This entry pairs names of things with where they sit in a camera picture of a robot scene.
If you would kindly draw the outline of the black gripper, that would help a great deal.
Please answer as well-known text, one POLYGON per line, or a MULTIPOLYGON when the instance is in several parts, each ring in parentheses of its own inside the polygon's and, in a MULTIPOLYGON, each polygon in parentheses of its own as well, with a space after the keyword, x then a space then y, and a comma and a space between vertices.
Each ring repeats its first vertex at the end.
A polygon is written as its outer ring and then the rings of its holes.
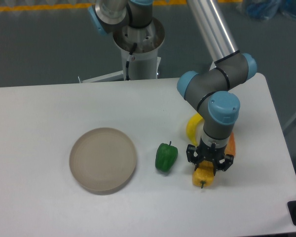
POLYGON ((211 143, 208 146, 202 139, 200 139, 198 147, 188 144, 186 149, 187 161, 195 165, 194 170, 196 170, 199 167, 199 164, 203 161, 212 162, 215 176, 217 171, 227 171, 233 165, 234 155, 225 155, 225 149, 226 145, 223 147, 217 147, 215 143, 211 143))

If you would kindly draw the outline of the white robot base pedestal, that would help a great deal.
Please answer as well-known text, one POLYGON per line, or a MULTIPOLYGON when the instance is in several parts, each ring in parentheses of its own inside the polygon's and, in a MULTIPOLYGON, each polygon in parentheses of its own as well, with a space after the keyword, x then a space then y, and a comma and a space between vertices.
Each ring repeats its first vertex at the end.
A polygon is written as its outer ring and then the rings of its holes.
POLYGON ((158 50, 165 39, 163 25, 156 18, 144 28, 125 26, 113 33, 113 40, 121 52, 122 70, 91 79, 82 83, 122 80, 156 79, 161 58, 158 50))

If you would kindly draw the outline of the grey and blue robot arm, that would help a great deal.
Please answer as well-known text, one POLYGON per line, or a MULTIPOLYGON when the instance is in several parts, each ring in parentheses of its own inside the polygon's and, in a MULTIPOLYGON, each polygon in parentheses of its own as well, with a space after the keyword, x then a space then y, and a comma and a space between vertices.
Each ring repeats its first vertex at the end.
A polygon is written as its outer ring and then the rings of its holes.
MULTIPOLYGON (((164 42, 162 24, 152 15, 150 0, 98 0, 88 8, 95 28, 112 34, 121 50, 125 80, 155 79, 157 51, 164 42)), ((200 168, 212 164, 211 172, 226 171, 234 156, 226 152, 238 119, 240 101, 230 90, 257 72, 255 59, 240 53, 215 0, 187 2, 215 67, 204 74, 189 71, 177 83, 180 95, 204 119, 198 145, 188 145, 187 160, 200 168)))

